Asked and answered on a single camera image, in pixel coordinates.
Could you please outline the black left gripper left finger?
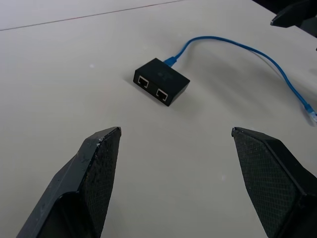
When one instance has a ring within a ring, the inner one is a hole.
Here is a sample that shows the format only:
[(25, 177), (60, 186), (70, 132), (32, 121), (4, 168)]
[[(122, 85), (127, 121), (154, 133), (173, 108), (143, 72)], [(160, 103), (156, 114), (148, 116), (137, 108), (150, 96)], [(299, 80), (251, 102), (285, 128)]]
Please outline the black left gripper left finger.
[(120, 127), (86, 138), (52, 178), (17, 237), (101, 237), (114, 184)]

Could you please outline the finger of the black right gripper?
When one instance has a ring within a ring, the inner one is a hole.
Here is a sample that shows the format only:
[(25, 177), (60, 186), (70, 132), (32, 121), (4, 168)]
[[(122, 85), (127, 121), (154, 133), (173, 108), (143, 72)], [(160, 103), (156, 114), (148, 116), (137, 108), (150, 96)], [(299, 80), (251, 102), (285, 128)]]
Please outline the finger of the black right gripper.
[(270, 22), (271, 26), (289, 28), (297, 26), (317, 37), (317, 1), (296, 0), (280, 10)]

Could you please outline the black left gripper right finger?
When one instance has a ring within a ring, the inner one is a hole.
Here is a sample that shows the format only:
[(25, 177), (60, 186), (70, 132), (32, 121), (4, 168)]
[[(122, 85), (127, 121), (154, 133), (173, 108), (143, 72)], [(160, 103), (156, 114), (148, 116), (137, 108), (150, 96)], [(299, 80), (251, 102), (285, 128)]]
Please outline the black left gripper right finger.
[(269, 238), (317, 236), (317, 178), (278, 139), (235, 127), (245, 187)]

